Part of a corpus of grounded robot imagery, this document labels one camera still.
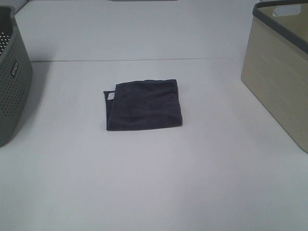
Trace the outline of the beige bin with grey rim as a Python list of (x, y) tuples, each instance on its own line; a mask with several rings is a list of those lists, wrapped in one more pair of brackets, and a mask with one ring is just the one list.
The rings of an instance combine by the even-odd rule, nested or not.
[(254, 5), (242, 82), (293, 141), (308, 150), (308, 2)]

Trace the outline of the grey perforated plastic basket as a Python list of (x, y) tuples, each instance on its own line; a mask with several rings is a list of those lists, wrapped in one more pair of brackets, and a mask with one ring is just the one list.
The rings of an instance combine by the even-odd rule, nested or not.
[(0, 7), (0, 145), (13, 137), (23, 113), (33, 68), (12, 6)]

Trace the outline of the dark grey towel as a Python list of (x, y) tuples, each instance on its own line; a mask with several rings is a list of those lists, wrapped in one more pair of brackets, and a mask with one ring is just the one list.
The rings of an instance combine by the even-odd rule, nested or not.
[(182, 126), (175, 79), (120, 83), (105, 91), (106, 130), (129, 131)]

